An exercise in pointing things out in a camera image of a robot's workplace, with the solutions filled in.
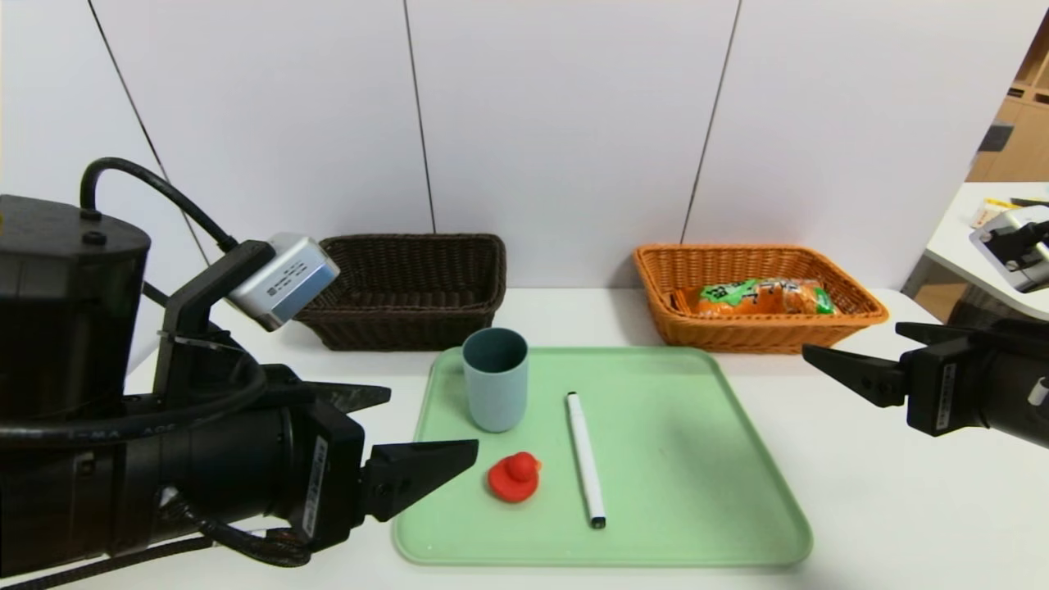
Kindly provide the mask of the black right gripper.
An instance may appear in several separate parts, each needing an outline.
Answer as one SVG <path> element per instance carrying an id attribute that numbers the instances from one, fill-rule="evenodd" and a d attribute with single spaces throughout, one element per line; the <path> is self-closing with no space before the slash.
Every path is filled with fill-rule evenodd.
<path id="1" fill-rule="evenodd" d="M 873 406 L 903 406 L 907 396 L 909 427 L 929 436 L 985 427 L 1046 447 L 1046 324 L 897 322 L 895 333 L 922 347 L 898 362 L 805 344 L 802 360 Z"/>

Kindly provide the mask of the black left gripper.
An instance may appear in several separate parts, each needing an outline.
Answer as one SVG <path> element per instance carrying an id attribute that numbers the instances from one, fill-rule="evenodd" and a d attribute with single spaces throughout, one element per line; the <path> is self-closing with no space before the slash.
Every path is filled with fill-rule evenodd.
<path id="1" fill-rule="evenodd" d="M 364 431 L 347 414 L 389 403 L 387 386 L 311 382 L 315 399 L 239 412 L 193 433 L 188 518 L 240 553 L 312 553 L 355 525 Z M 475 465 L 479 440 L 374 445 L 359 520 L 387 522 Z"/>

